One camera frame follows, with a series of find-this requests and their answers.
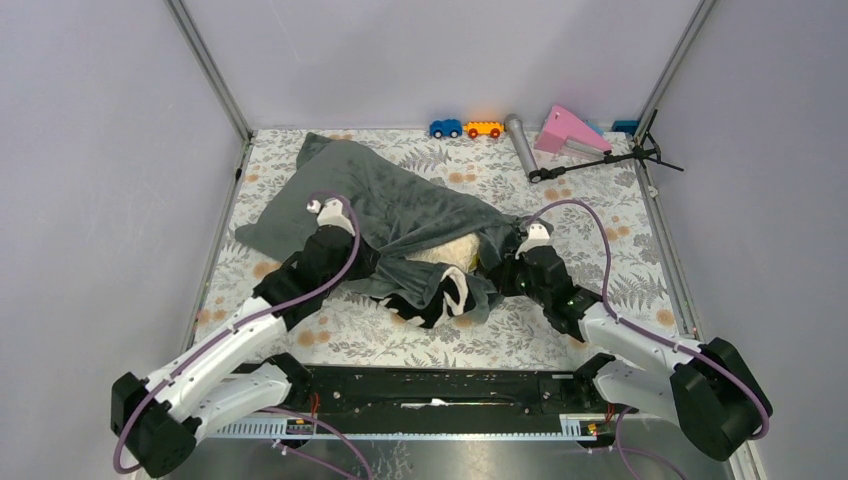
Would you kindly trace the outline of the zebra and grey pillowcase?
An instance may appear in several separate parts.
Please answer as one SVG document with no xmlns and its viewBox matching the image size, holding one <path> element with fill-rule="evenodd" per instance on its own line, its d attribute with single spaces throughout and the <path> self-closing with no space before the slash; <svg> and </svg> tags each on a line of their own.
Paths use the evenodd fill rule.
<svg viewBox="0 0 848 480">
<path fill-rule="evenodd" d="M 315 231 L 307 204 L 327 193 L 350 201 L 366 245 L 379 253 L 375 271 L 346 288 L 382 300 L 396 296 L 406 308 L 437 304 L 438 317 L 459 315 L 439 287 L 450 266 L 415 259 L 415 254 L 474 235 L 479 267 L 502 260 L 508 237 L 520 220 L 483 200 L 403 169 L 351 140 L 306 134 L 296 171 L 258 219 L 235 230 L 235 239 L 278 261 L 301 249 Z"/>
</svg>

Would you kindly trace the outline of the white and yellow pillow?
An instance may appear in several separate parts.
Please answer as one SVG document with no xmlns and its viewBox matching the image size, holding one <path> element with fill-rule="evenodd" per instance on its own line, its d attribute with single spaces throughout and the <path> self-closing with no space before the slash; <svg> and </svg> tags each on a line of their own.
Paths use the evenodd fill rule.
<svg viewBox="0 0 848 480">
<path fill-rule="evenodd" d="M 479 237 L 475 233 L 469 233 L 441 245 L 411 253 L 405 258 L 428 264 L 448 264 L 469 273 L 474 271 L 479 263 L 479 249 Z"/>
</svg>

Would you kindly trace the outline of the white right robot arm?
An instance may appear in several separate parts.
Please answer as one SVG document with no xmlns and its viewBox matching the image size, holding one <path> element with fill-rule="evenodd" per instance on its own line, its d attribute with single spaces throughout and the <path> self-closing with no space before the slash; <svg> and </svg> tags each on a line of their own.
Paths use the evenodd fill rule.
<svg viewBox="0 0 848 480">
<path fill-rule="evenodd" d="M 604 349 L 577 371 L 573 396 L 583 410 L 634 407 L 676 425 L 718 461 L 768 432 L 773 408 L 729 341 L 700 343 L 617 315 L 573 282 L 551 246 L 509 253 L 486 276 L 501 295 L 534 301 L 556 331 Z"/>
</svg>

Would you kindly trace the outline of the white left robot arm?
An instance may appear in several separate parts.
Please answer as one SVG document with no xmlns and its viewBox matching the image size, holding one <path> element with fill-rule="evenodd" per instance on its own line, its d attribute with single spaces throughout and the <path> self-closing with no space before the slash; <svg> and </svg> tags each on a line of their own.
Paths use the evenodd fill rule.
<svg viewBox="0 0 848 480">
<path fill-rule="evenodd" d="M 109 422 L 117 437 L 113 469 L 158 478 L 222 426 L 266 407 L 304 407 L 311 387 L 289 356 L 262 365 L 256 379 L 224 379 L 254 350 L 318 312 L 340 284 L 368 276 L 375 263 L 356 223 L 321 225 L 202 343 L 147 375 L 127 372 L 116 379 Z"/>
</svg>

